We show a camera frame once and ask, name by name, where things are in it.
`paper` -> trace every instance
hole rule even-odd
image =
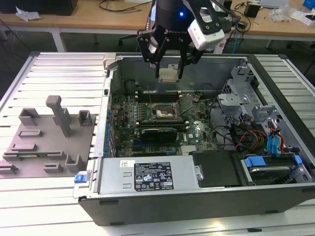
[[[306,15],[307,15],[306,12],[295,10],[294,12],[292,12],[290,14],[290,18],[300,21],[302,19],[302,17],[304,17]]]
[[[15,7],[15,8],[17,11],[15,13],[15,15],[24,21],[41,19],[38,12],[35,12],[35,11],[34,12],[28,12],[28,11],[23,11],[21,9],[18,9],[18,7]]]

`table leg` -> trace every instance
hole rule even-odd
[[[99,43],[97,33],[94,33],[94,34],[93,34],[93,39],[94,39],[94,44],[98,44],[98,43]]]
[[[61,35],[60,35],[60,32],[58,31],[53,31],[51,32],[51,34],[53,35],[53,38],[54,38],[54,42],[55,42],[55,45],[56,45],[56,48],[57,48],[57,51],[58,52],[66,52],[67,51],[67,48],[65,46],[65,43],[64,43],[64,40],[62,39]]]
[[[6,36],[6,33],[4,30],[0,30],[0,40],[3,40],[3,41],[8,40],[8,37]]]
[[[266,44],[266,48],[267,48],[267,49],[270,49],[273,42],[274,42],[273,40],[268,40],[268,42],[267,42],[267,44]]]

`power supply label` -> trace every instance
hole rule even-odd
[[[171,163],[135,163],[134,189],[138,192],[174,189]]]

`white paper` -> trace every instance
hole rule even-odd
[[[15,15],[24,21],[41,19],[38,12],[35,12],[35,11],[34,12],[28,12],[28,11],[23,11],[21,9],[18,9],[18,7],[15,7],[15,8],[16,8]]]
[[[292,14],[290,14],[290,18],[300,21],[302,17],[306,15],[307,15],[306,12],[295,10]]]
[[[120,167],[133,167],[135,160],[121,160]]]

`cable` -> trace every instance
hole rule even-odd
[[[12,34],[14,34],[14,35],[16,36],[16,38],[24,45],[24,47],[25,47],[29,52],[31,52],[31,49],[16,35],[15,32],[13,32],[13,31],[9,28],[9,26],[6,25],[5,22],[3,22],[3,20],[2,20],[1,18],[0,18],[0,21],[1,21],[1,23],[2,23],[5,27],[7,27],[7,29],[8,29]]]
[[[26,61],[26,60],[25,60],[23,57],[21,57],[20,55],[18,55],[18,54],[16,54],[16,53],[8,52],[8,50],[5,48],[5,46],[4,46],[4,44],[3,44],[2,42],[1,42],[1,45],[2,45],[2,47],[4,48],[4,51],[5,51],[6,53],[11,54],[11,55],[15,55],[15,56],[21,58],[21,59],[23,60],[23,63]]]
[[[19,62],[21,62],[21,63],[24,63],[25,60],[24,60],[24,59],[23,59],[23,60],[20,60],[20,59],[17,57],[17,55],[15,55],[15,53],[14,53],[14,42],[15,42],[15,39],[16,39],[16,36],[13,37],[13,42],[12,42],[12,54],[13,54],[14,58],[15,58],[17,61],[19,61]]]
[[[251,28],[251,26],[252,26],[251,20],[250,20],[246,15],[244,15],[242,12],[240,12],[240,11],[237,11],[237,10],[231,10],[231,11],[235,11],[235,12],[241,14],[241,15],[244,16],[244,17],[248,20],[248,22],[249,22],[249,27],[248,27],[248,29],[246,29],[246,30],[244,30],[244,31],[242,31],[242,30],[240,30],[240,29],[237,29],[237,31],[240,32],[240,33],[246,33],[247,31],[249,31],[250,28]]]
[[[102,4],[103,4],[104,2],[107,2],[106,7],[103,7],[103,6],[102,6]],[[104,1],[101,1],[101,2],[98,4],[98,6],[99,6],[99,8],[101,8],[101,9],[103,9],[103,10],[106,10],[106,11],[110,11],[110,12],[115,12],[115,13],[132,13],[132,12],[136,12],[136,11],[141,11],[141,9],[135,9],[136,7],[142,6],[142,5],[151,3],[151,2],[152,2],[152,1],[148,1],[148,2],[144,2],[144,3],[138,4],[138,5],[136,5],[136,6],[131,6],[131,7],[125,8],[125,9],[113,10],[113,9],[107,8],[107,6],[108,6],[108,0],[104,0]]]
[[[232,54],[234,54],[235,53],[235,49],[236,49],[236,44],[237,44],[237,39],[238,39],[238,24],[236,24],[236,40],[235,40],[235,43],[234,43],[234,48],[233,48],[233,52],[232,52]]]
[[[240,2],[235,5],[234,9],[238,10],[241,6],[247,6],[247,4],[248,4],[248,1]]]
[[[217,0],[211,0],[211,1],[214,2],[216,5],[218,5],[218,7],[221,8],[223,11],[225,11],[227,14],[229,14],[233,19],[233,23],[236,24],[237,22],[240,21],[241,17],[237,16],[232,10],[227,9],[225,6],[223,6]]]
[[[198,89],[200,86],[202,86],[202,85],[209,85],[211,88],[214,89],[214,91],[217,91],[217,90],[215,89],[215,87],[213,87],[213,85],[210,84],[210,83],[201,83],[201,84],[199,84],[199,85],[194,89],[194,91],[197,92],[197,89]]]
[[[315,63],[315,60],[312,61],[312,63],[309,65],[309,67],[307,67],[306,71],[303,73],[303,75],[306,75],[306,73],[309,71],[309,69],[311,68],[311,66]]]

